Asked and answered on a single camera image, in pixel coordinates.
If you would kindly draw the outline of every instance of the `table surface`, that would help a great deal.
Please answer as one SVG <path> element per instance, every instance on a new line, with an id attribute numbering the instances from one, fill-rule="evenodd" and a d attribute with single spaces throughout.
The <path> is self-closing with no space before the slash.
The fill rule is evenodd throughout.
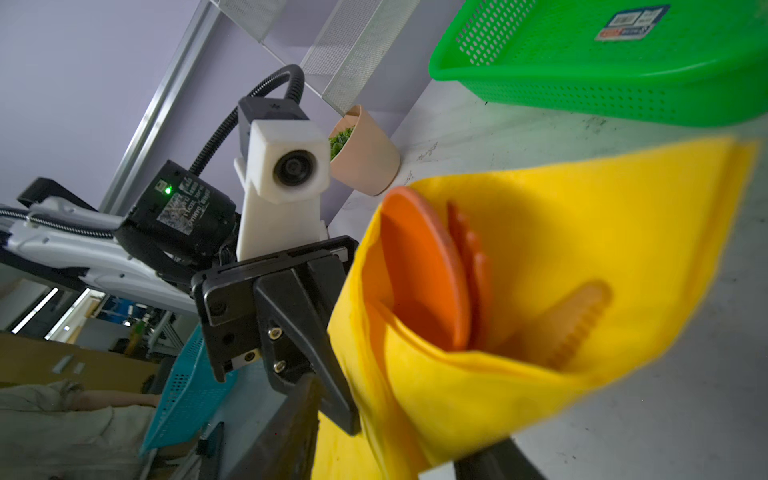
<path id="1" fill-rule="evenodd" d="M 536 167 L 735 133 L 768 137 L 768 115 L 735 127 L 673 127 L 486 104 L 456 82 L 429 84 L 392 141 L 393 186 L 439 175 Z M 383 195 L 353 192 L 331 237 L 361 240 Z M 768 447 L 768 164 L 758 163 L 711 291 L 690 327 L 655 364 L 515 435 L 552 480 L 765 478 Z M 247 367 L 219 419 L 227 444 L 255 438 L 282 401 L 260 363 Z M 222 475 L 237 459 L 225 453 Z M 430 478 L 450 478 L 430 475 Z"/>

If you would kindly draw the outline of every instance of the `potted plant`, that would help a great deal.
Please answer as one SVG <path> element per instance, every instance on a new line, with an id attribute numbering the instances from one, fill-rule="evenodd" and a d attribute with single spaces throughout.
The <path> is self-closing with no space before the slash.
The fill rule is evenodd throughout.
<path id="1" fill-rule="evenodd" d="M 345 185 L 373 196 L 395 179 L 400 152 L 362 105 L 339 120 L 328 141 L 331 175 Z"/>

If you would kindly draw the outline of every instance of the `barcode label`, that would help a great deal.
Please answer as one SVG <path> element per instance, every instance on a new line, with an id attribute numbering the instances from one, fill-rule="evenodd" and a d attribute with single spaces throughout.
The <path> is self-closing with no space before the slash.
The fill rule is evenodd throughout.
<path id="1" fill-rule="evenodd" d="M 641 40 L 648 35 L 670 9 L 669 5 L 632 8 L 618 12 L 598 32 L 597 41 Z"/>

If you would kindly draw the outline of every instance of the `green plastic basket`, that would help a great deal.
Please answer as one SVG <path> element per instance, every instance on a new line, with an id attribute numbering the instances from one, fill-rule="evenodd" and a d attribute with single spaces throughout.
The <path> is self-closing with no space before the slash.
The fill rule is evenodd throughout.
<path id="1" fill-rule="evenodd" d="M 429 74 L 484 101 L 715 127 L 768 111 L 768 1 L 672 2 L 641 40 L 598 41 L 632 0 L 468 0 Z"/>

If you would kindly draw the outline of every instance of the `green succulent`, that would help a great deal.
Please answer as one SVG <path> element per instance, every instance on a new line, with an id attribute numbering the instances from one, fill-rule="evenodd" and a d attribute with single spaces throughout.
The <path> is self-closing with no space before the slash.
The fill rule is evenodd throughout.
<path id="1" fill-rule="evenodd" d="M 349 140 L 349 136 L 352 135 L 354 127 L 349 127 L 346 130 L 340 131 L 334 138 L 329 138 L 328 143 L 331 145 L 331 160 L 339 154 L 344 144 Z"/>

